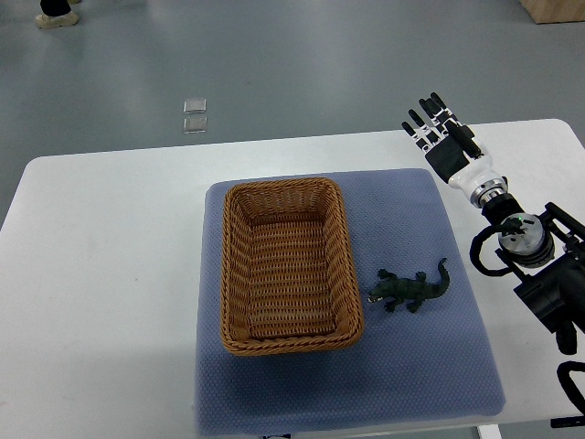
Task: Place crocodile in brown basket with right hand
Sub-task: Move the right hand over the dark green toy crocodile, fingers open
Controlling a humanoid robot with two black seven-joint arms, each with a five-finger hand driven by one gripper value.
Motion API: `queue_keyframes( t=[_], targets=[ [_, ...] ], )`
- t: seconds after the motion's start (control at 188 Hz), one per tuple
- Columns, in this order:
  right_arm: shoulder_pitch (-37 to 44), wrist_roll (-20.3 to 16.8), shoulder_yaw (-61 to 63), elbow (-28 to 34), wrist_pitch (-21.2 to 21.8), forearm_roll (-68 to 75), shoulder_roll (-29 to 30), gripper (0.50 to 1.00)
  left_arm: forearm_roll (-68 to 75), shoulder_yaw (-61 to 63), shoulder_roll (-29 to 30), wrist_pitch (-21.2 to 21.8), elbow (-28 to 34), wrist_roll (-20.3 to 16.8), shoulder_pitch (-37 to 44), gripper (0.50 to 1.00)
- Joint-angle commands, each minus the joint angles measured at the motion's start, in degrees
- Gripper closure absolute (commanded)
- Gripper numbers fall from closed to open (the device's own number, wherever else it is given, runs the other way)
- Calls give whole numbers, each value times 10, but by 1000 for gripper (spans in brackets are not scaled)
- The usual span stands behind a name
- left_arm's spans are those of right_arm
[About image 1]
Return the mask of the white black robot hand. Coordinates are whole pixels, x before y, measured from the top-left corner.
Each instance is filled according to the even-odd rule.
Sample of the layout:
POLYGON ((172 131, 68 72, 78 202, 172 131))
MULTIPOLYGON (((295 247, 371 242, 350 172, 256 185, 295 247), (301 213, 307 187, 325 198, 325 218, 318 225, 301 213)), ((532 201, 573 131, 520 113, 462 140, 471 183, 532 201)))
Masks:
POLYGON ((435 174, 450 187, 461 190, 479 209, 504 195, 508 191, 507 181, 492 169, 492 157, 439 94, 433 92, 419 100, 419 105, 428 119, 410 109, 411 121, 404 121, 401 127, 435 174))

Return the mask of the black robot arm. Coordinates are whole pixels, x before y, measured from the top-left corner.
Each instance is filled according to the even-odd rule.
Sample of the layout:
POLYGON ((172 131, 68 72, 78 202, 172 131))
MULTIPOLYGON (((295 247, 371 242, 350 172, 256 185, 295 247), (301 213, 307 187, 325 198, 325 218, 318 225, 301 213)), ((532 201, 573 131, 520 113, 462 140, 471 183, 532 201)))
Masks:
POLYGON ((484 201, 483 219, 465 251, 476 298, 512 420, 581 417, 558 381, 558 366, 584 360, 584 216, 565 200, 536 203, 524 224, 542 229, 535 250, 509 251, 499 225, 527 211, 510 194, 484 201))

